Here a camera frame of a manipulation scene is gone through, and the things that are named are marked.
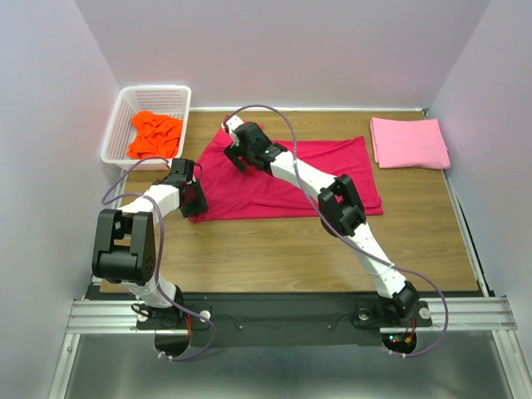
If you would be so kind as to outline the magenta red t-shirt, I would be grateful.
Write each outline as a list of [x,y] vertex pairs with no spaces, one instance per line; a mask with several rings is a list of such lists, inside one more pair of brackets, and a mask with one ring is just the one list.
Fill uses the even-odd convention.
[[248,166],[240,171],[225,155],[233,143],[226,127],[236,127],[243,121],[233,116],[223,124],[199,158],[203,167],[199,178],[208,204],[208,211],[190,220],[201,223],[211,220],[271,219],[312,217],[317,213],[298,187],[301,180],[305,192],[316,200],[320,190],[348,175],[367,215],[382,215],[382,198],[372,173],[365,139],[281,140],[288,153],[274,166],[274,171],[257,170]]

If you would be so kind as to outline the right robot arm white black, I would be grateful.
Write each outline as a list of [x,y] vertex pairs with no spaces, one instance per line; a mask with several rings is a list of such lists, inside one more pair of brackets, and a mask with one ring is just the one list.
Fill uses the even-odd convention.
[[374,283],[383,317],[392,324],[410,318],[420,295],[373,236],[351,177],[331,175],[300,160],[297,144],[288,150],[271,141],[255,122],[233,116],[222,126],[231,139],[224,150],[229,160],[242,172],[247,165],[253,166],[299,188],[330,235],[342,240],[357,255]]

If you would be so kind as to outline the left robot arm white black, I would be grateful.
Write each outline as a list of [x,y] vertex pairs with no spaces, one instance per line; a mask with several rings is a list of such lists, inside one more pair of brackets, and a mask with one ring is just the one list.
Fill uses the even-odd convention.
[[117,209],[103,209],[97,218],[92,273],[132,293],[139,323],[157,328],[192,327],[179,287],[160,274],[164,243],[155,242],[155,228],[165,237],[164,217],[178,210],[185,219],[205,213],[209,206],[199,180],[198,164],[174,158],[166,164],[168,174],[144,193]]

